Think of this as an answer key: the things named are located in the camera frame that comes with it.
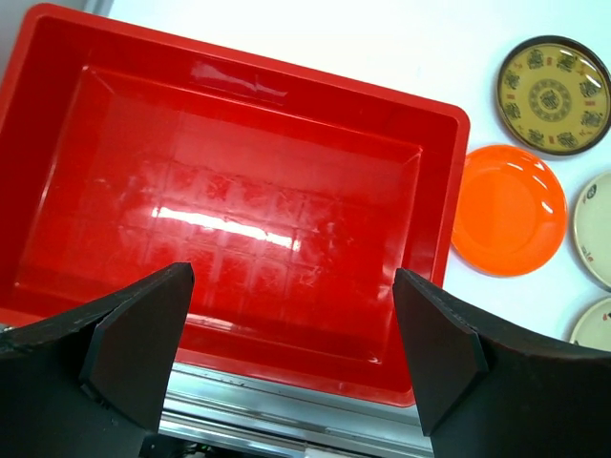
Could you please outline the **cream plate with red marks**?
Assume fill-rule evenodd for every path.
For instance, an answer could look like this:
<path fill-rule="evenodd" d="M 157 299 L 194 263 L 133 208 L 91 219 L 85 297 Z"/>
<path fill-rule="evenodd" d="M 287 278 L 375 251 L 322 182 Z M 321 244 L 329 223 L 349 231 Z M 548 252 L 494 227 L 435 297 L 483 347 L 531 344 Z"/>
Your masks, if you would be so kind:
<path fill-rule="evenodd" d="M 573 240 L 591 276 L 610 289 L 610 171 L 592 178 L 575 205 Z"/>

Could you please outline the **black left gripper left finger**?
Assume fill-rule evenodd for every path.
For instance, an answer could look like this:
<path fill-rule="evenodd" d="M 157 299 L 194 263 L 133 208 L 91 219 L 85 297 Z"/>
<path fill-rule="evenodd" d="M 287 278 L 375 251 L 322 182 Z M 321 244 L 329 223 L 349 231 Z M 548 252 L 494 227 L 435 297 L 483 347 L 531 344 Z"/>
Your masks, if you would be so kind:
<path fill-rule="evenodd" d="M 4 457 L 136 457 L 158 430 L 192 299 L 188 262 L 1 334 Z"/>

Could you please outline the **orange plate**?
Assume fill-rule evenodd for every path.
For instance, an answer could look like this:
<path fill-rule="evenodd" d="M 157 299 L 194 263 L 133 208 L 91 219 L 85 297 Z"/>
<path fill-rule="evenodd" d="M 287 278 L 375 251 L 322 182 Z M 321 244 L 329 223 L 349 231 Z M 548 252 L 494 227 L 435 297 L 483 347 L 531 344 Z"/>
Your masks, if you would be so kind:
<path fill-rule="evenodd" d="M 467 154 L 452 243 L 473 268 L 496 277 L 529 274 L 556 254 L 567 223 L 564 191 L 541 158 L 504 144 Z"/>

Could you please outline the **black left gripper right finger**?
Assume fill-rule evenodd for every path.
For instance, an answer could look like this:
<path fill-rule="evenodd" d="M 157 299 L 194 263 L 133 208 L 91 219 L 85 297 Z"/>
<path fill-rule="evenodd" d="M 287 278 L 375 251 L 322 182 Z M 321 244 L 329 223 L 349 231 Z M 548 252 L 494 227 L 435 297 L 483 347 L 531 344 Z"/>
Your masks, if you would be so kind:
<path fill-rule="evenodd" d="M 550 338 L 400 269 L 394 308 L 437 457 L 606 457 L 610 354 Z"/>

